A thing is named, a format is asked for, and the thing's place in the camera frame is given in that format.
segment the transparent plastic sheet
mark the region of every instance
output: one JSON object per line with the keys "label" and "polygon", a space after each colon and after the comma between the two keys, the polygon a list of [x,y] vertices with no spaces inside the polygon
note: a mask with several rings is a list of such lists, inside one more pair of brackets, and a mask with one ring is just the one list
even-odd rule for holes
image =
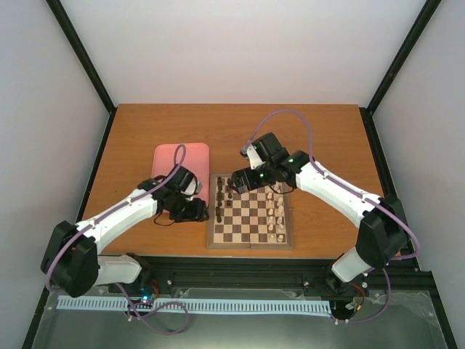
{"label": "transparent plastic sheet", "polygon": [[[123,312],[57,310],[57,298],[49,296],[34,349],[56,348],[444,348],[434,307],[428,292],[393,292],[392,303],[380,318],[363,325],[334,326],[329,318],[315,316],[196,316],[186,332],[176,336],[154,334],[145,326],[128,323]],[[86,295],[120,297],[95,287]],[[174,289],[174,299],[318,300],[283,290]],[[356,318],[379,311],[384,291],[371,291]],[[177,328],[183,315],[165,313],[151,319]]]}

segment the black frame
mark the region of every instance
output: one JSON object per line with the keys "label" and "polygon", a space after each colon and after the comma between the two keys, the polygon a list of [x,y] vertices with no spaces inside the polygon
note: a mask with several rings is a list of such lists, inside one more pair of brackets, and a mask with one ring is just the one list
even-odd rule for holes
{"label": "black frame", "polygon": [[[91,80],[103,105],[108,111],[108,123],[100,144],[97,157],[95,159],[92,173],[84,193],[77,220],[81,220],[86,208],[89,194],[94,183],[97,169],[105,149],[105,145],[110,134],[113,120],[116,116],[117,107],[114,106],[97,70],[95,69],[84,45],[82,44],[76,30],[70,21],[65,8],[60,0],[46,0],[51,11],[66,38],[70,42],[76,56],[81,62],[89,79]],[[384,157],[373,115],[387,93],[389,87],[399,73],[403,63],[408,58],[411,50],[418,41],[429,20],[439,6],[441,0],[426,0],[425,4],[408,32],[402,46],[395,55],[392,64],[387,70],[378,89],[366,108],[360,108],[360,115],[363,120],[366,135],[371,147],[376,170],[381,182],[384,195],[396,194],[394,183],[392,182],[389,167]],[[411,253],[413,247],[409,244],[401,253]],[[163,288],[165,292],[170,292],[171,288],[180,287],[227,287],[227,288],[276,288],[293,289],[303,292],[306,295],[318,295],[318,291],[304,287],[303,283],[308,276],[322,273],[334,260],[313,260],[313,259],[228,259],[228,258],[208,258],[208,257],[148,257],[148,261],[161,276],[171,279],[171,286]],[[421,290],[428,291],[432,297],[434,309],[440,321],[442,333],[449,348],[457,348],[444,307],[437,291],[431,272],[419,270],[416,259],[409,261],[394,261],[387,267],[391,278],[392,289],[401,290]],[[385,286],[384,275],[380,271],[372,272],[366,279],[368,290],[383,289]],[[41,320],[44,306],[48,298],[48,291],[44,290],[37,305],[36,312],[31,322],[29,331],[23,343],[23,349],[32,348]],[[337,297],[326,297],[327,300],[338,300]]]}

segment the black corner post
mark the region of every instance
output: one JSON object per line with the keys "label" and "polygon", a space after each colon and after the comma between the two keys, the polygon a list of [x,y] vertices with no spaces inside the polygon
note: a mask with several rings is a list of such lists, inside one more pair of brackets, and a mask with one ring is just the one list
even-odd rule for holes
{"label": "black corner post", "polygon": [[68,17],[65,8],[63,7],[60,0],[46,0],[47,4],[49,5],[53,15],[57,19],[58,24],[60,24],[63,33],[66,35],[71,47],[73,48],[76,56],[78,57],[79,61],[81,62],[84,70],[87,73],[92,85],[94,85],[97,94],[99,95],[100,99],[102,100],[103,105],[107,109],[108,113],[111,114],[116,110],[110,95],[108,94],[105,86],[102,83],[102,80],[99,77],[97,70],[95,69],[92,61],[90,60],[89,55],[87,54],[84,45],[82,44],[76,30],[73,27],[70,18]]}
{"label": "black corner post", "polygon": [[405,60],[407,60],[408,55],[418,41],[421,33],[423,33],[423,30],[434,14],[434,11],[436,11],[436,8],[439,6],[440,2],[441,0],[426,0],[423,8],[418,14],[418,17],[413,23],[412,28],[405,37],[402,46],[399,48],[399,51],[395,55],[394,60],[384,75],[384,78],[381,80],[381,83],[378,86],[378,89],[376,90],[373,98],[371,98],[370,104],[366,108],[369,116],[373,116],[375,113],[387,90],[394,81],[397,73],[399,73]]}

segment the chessboard border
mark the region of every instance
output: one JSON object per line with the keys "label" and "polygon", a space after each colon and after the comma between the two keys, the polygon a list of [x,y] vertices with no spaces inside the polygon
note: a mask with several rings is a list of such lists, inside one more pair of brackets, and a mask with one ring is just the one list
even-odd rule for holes
{"label": "chessboard border", "polygon": [[[207,230],[207,243],[206,246],[209,249],[293,249],[294,248],[294,225],[292,224],[291,218],[291,201],[288,195],[283,195],[283,205],[288,207],[284,210],[284,221],[286,222],[286,243],[285,244],[252,244],[250,242],[236,242],[220,244],[214,243],[214,224],[215,224],[215,205],[217,202],[216,191],[217,186],[215,180],[217,177],[231,177],[231,173],[211,173],[210,174],[210,193],[209,193],[209,226]],[[285,184],[281,183],[284,191],[289,191],[290,188]]]}

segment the gray floor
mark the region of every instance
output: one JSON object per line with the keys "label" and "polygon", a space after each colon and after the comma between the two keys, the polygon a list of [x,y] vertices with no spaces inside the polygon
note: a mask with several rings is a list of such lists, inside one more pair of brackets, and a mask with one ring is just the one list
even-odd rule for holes
{"label": "gray floor", "polygon": [[[335,326],[329,318],[310,316],[193,315],[189,329],[174,336],[128,322],[123,312],[53,310],[48,305],[34,348],[446,348],[426,294],[396,292],[393,300],[382,317],[363,325]],[[382,296],[367,300],[357,317],[376,312],[380,302]],[[150,319],[164,329],[183,321],[183,315],[168,313]]]}

